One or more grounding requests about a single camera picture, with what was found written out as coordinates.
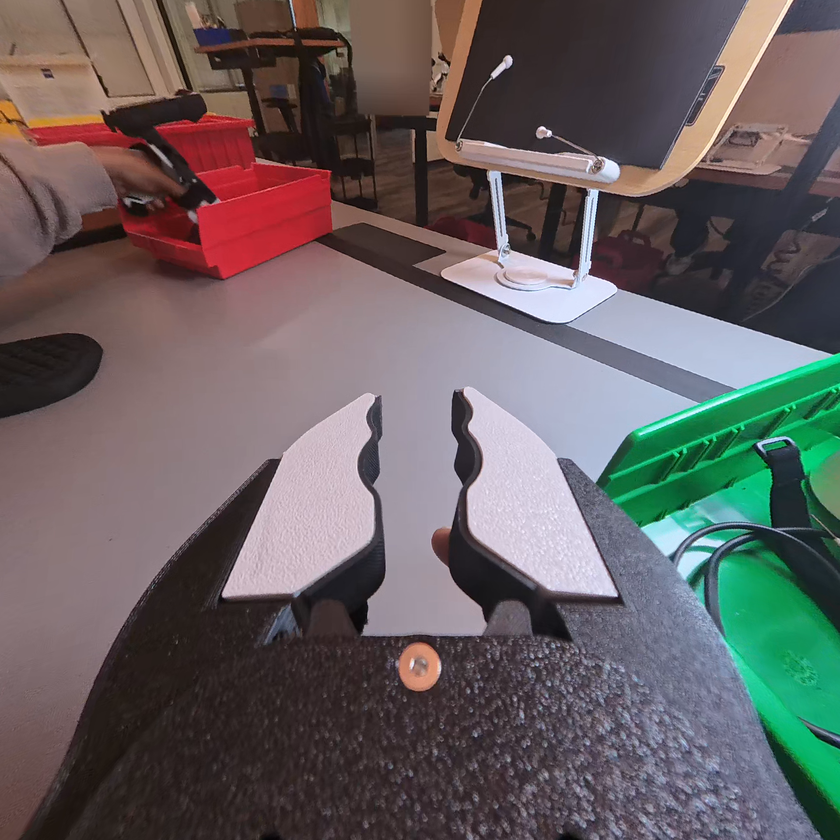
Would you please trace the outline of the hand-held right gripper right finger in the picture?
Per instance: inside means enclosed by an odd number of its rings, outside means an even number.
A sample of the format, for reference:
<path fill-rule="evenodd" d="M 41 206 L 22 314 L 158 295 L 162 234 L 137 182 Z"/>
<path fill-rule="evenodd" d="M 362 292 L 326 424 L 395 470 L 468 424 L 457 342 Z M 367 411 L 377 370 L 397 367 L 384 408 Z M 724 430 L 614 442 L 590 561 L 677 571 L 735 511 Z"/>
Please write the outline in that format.
<path fill-rule="evenodd" d="M 448 567 L 458 587 L 482 608 L 620 603 L 552 449 L 474 387 L 454 392 L 451 415 L 461 490 Z"/>

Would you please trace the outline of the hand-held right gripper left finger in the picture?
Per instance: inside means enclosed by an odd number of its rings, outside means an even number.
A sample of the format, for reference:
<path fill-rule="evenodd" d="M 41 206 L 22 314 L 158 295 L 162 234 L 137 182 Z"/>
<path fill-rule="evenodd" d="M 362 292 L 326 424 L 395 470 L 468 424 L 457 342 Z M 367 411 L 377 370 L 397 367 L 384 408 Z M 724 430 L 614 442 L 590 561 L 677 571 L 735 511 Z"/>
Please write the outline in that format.
<path fill-rule="evenodd" d="M 228 602 L 299 598 L 358 612 L 385 577 L 382 399 L 365 393 L 280 458 L 222 590 Z"/>

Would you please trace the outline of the red plastic bin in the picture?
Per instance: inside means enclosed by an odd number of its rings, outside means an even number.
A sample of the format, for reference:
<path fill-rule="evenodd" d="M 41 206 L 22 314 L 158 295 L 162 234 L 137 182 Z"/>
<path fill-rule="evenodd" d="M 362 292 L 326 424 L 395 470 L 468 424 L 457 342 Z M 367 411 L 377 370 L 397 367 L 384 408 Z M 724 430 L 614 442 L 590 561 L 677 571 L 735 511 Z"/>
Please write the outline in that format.
<path fill-rule="evenodd" d="M 235 165 L 249 168 L 256 159 L 250 137 L 252 127 L 251 120 L 207 114 L 197 122 L 166 123 L 157 130 L 195 173 L 203 173 Z M 129 148 L 139 142 L 112 132 L 103 122 L 30 127 L 26 136 L 39 146 L 79 142 Z"/>
<path fill-rule="evenodd" d="M 146 217 L 120 209 L 133 245 L 168 264 L 227 279 L 333 229 L 328 171 L 256 161 L 200 172 L 219 198 L 196 212 L 173 203 Z"/>

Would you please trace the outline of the green plastic bin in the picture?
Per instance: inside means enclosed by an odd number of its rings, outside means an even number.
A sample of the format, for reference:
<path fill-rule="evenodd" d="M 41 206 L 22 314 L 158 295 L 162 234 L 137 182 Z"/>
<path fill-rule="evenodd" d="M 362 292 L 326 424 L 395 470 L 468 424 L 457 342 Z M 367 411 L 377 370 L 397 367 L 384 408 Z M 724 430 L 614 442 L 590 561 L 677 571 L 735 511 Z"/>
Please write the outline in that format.
<path fill-rule="evenodd" d="M 679 710 L 838 838 L 838 356 L 630 433 L 598 485 L 685 581 Z"/>

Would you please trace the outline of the person's left forearm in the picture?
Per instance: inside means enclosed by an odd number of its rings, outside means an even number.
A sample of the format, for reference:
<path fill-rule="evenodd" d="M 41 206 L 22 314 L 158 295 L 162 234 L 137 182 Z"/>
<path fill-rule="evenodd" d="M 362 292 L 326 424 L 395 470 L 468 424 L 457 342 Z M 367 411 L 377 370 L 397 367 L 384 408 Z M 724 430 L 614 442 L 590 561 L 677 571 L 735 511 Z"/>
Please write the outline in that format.
<path fill-rule="evenodd" d="M 118 202 L 104 166 L 85 144 L 2 141 L 1 279 L 21 277 L 80 232 L 83 216 Z"/>

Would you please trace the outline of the person's left hand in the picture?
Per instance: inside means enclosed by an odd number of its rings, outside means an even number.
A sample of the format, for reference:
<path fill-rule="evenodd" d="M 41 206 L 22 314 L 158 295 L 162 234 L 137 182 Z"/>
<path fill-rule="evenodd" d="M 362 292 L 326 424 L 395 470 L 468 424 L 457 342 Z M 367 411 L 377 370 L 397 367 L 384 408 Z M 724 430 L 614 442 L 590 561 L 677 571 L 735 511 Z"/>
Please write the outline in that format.
<path fill-rule="evenodd" d="M 149 213 L 164 209 L 168 198 L 174 200 L 186 193 L 184 185 L 138 150 L 94 146 L 91 152 L 108 174 L 118 197 L 145 196 Z"/>

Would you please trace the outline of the white cardboard box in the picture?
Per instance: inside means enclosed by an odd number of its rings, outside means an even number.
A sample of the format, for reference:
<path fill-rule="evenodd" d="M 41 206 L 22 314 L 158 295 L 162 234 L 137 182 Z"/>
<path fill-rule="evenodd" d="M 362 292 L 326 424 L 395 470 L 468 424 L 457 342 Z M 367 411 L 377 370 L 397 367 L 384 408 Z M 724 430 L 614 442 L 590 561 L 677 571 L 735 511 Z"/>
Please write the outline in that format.
<path fill-rule="evenodd" d="M 29 125 L 50 119 L 94 117 L 109 105 L 90 60 L 84 56 L 4 56 L 1 82 Z"/>

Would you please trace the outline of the dark wooden desk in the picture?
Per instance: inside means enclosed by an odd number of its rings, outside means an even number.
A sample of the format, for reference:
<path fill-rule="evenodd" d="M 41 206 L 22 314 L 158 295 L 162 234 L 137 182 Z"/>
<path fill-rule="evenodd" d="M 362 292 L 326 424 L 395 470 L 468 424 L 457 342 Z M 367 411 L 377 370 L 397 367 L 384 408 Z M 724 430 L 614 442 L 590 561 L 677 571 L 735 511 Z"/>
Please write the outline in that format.
<path fill-rule="evenodd" d="M 284 33 L 266 37 L 250 37 L 243 30 L 222 28 L 224 35 L 237 36 L 227 41 L 207 41 L 211 29 L 198 29 L 202 34 L 199 46 L 194 50 L 207 57 L 213 70 L 237 69 L 243 74 L 251 115 L 255 122 L 257 137 L 269 137 L 261 105 L 257 97 L 254 70 L 274 67 L 278 58 L 294 58 L 298 61 L 301 92 L 301 132 L 291 132 L 303 143 L 301 154 L 293 160 L 310 159 L 317 168 L 333 172 L 339 166 L 340 156 L 335 143 L 329 140 L 326 108 L 320 104 L 321 96 L 316 93 L 316 83 L 321 76 L 315 65 L 318 58 L 343 48 L 349 66 L 353 65 L 353 48 L 341 33 L 323 27 L 294 28 Z"/>

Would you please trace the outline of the white book stand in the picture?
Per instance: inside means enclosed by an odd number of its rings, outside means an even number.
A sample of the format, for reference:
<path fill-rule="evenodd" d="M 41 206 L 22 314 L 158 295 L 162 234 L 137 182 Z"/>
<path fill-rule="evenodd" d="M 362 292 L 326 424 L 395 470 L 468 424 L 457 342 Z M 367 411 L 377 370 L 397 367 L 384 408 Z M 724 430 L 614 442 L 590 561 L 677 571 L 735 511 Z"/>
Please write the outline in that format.
<path fill-rule="evenodd" d="M 536 129 L 537 140 L 557 140 L 571 152 L 547 153 L 509 148 L 504 145 L 464 139 L 472 107 L 458 133 L 455 149 L 470 162 L 500 164 L 531 173 L 558 175 L 583 181 L 586 186 L 581 233 L 581 252 L 574 269 L 556 266 L 543 259 L 511 249 L 508 228 L 499 218 L 494 228 L 496 248 L 461 261 L 441 272 L 446 281 L 474 291 L 517 312 L 548 324 L 567 324 L 616 294 L 609 280 L 591 274 L 595 218 L 600 188 L 617 181 L 618 163 L 567 141 L 550 129 Z"/>

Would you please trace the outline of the black textured pad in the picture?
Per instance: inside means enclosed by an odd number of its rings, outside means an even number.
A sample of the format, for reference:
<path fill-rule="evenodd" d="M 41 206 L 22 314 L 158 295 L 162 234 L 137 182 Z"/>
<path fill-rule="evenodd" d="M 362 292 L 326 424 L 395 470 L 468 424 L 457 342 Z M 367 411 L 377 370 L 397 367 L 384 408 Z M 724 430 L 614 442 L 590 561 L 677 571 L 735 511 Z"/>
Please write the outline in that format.
<path fill-rule="evenodd" d="M 67 399 L 98 373 L 103 350 L 81 333 L 63 332 L 1 344 L 1 417 Z"/>

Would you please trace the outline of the red bag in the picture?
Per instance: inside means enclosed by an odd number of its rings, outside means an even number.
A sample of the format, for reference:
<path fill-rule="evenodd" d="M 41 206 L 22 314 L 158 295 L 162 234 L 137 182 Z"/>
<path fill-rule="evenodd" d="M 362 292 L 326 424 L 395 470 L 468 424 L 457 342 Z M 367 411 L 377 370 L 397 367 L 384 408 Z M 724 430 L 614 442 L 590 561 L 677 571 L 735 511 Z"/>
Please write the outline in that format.
<path fill-rule="evenodd" d="M 620 290 L 643 295 L 652 290 L 664 262 L 664 252 L 652 245 L 650 237 L 626 229 L 595 242 L 591 274 L 609 280 Z"/>

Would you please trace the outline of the brown desk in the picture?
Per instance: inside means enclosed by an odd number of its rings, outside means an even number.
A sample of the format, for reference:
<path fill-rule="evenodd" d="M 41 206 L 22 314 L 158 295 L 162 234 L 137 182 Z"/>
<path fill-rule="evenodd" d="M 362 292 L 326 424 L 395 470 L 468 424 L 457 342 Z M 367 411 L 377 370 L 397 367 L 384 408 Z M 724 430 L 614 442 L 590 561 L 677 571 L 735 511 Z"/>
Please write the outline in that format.
<path fill-rule="evenodd" d="M 681 187 L 689 182 L 699 181 L 779 192 L 786 187 L 796 168 L 796 165 L 782 164 L 760 164 L 753 168 L 723 163 L 699 164 L 675 185 Z M 839 197 L 839 150 L 834 152 L 822 172 L 815 178 L 808 194 L 828 198 Z"/>

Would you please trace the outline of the white device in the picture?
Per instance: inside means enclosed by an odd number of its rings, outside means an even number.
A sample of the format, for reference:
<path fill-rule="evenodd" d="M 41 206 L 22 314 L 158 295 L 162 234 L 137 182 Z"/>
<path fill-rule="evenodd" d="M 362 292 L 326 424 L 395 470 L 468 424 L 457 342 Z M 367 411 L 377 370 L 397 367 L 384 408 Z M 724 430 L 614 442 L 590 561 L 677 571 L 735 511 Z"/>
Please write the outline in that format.
<path fill-rule="evenodd" d="M 764 164 L 783 143 L 788 127 L 771 123 L 736 123 L 711 147 L 707 163 L 755 167 Z"/>

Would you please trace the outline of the black board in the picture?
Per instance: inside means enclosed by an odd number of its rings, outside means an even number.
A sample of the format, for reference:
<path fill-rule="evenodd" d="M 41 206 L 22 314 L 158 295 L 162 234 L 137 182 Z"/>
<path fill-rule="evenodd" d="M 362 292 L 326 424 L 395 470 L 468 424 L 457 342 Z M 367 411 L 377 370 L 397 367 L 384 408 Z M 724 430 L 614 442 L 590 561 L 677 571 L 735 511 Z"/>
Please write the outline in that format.
<path fill-rule="evenodd" d="M 485 1 L 446 139 L 659 169 L 744 1 Z"/>

